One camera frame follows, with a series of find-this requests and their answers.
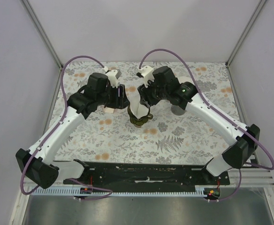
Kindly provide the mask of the grey glass carafe wooden collar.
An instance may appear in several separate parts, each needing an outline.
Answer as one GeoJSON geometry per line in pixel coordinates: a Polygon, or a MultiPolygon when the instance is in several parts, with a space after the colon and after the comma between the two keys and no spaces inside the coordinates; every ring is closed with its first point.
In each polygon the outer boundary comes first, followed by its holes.
{"type": "Polygon", "coordinates": [[[172,105],[171,108],[170,108],[171,112],[174,114],[174,115],[177,115],[177,116],[181,116],[181,115],[184,115],[185,114],[185,110],[180,108],[179,106],[177,105],[172,105]]]}

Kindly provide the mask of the orange coffee filter pack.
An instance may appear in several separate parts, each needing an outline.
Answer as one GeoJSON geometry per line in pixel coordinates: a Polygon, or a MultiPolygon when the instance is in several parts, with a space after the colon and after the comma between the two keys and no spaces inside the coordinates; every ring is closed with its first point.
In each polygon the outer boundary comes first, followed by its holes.
{"type": "Polygon", "coordinates": [[[114,108],[105,107],[105,108],[104,108],[104,112],[105,112],[105,113],[110,113],[110,114],[113,114],[113,113],[116,113],[116,112],[117,112],[117,110],[116,110],[116,109],[114,109],[114,108]]]}

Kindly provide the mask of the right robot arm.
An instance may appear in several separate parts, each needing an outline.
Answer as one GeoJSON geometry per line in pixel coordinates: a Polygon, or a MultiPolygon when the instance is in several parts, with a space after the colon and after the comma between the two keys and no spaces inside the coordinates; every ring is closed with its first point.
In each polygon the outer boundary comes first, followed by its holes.
{"type": "Polygon", "coordinates": [[[144,84],[138,87],[140,97],[130,103],[131,122],[141,126],[152,118],[150,108],[161,100],[184,111],[191,112],[218,132],[229,147],[213,157],[201,173],[202,181],[213,184],[218,175],[235,168],[240,169],[257,148],[260,129],[239,122],[204,98],[195,84],[175,77],[168,66],[153,69],[144,66],[137,73],[144,84]]]}

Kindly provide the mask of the green glass dripper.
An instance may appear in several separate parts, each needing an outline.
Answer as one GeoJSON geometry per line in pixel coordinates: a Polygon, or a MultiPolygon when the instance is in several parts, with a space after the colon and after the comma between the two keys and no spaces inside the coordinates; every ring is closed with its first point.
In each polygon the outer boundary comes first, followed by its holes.
{"type": "Polygon", "coordinates": [[[153,115],[148,112],[146,116],[143,116],[141,118],[137,118],[136,116],[133,115],[130,107],[127,108],[127,112],[129,115],[130,122],[137,128],[141,128],[144,124],[146,124],[149,120],[153,119],[153,115]]]}

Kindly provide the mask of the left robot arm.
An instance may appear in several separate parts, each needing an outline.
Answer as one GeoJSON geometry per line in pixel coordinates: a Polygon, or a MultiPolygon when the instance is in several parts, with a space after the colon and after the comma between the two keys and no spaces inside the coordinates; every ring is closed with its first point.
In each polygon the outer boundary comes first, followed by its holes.
{"type": "Polygon", "coordinates": [[[55,162],[54,158],[70,134],[99,106],[112,109],[128,107],[125,86],[118,82],[120,74],[117,69],[105,74],[91,74],[87,84],[69,97],[65,111],[49,130],[28,150],[17,151],[21,182],[29,178],[46,189],[57,180],[73,178],[80,184],[89,181],[90,172],[85,170],[86,165],[80,160],[55,162]]]}

